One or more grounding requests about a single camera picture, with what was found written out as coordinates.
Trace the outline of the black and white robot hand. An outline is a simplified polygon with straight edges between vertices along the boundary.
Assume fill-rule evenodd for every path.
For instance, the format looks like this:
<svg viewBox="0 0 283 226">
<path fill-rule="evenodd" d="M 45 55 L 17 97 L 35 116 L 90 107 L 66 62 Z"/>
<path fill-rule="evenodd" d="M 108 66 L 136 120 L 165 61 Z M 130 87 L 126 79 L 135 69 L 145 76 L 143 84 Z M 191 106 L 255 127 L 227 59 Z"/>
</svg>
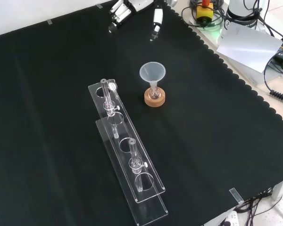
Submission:
<svg viewBox="0 0 283 226">
<path fill-rule="evenodd" d="M 154 5 L 153 30 L 150 36 L 150 41 L 154 41 L 163 23 L 163 9 L 157 0 L 118 0 L 109 11 L 112 22 L 108 27 L 108 32 L 114 33 L 128 18 Z"/>
</svg>

